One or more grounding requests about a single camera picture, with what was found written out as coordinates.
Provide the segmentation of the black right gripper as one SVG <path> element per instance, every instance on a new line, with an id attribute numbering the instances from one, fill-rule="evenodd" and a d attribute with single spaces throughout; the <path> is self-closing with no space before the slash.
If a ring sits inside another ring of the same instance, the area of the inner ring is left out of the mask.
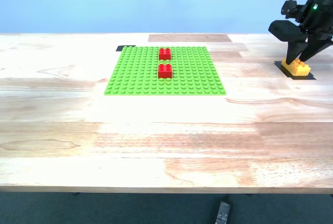
<path id="1" fill-rule="evenodd" d="M 308 0 L 304 5 L 287 0 L 281 14 L 286 19 L 273 21 L 268 30 L 288 42 L 287 65 L 300 54 L 300 60 L 307 61 L 332 46 L 332 0 Z"/>

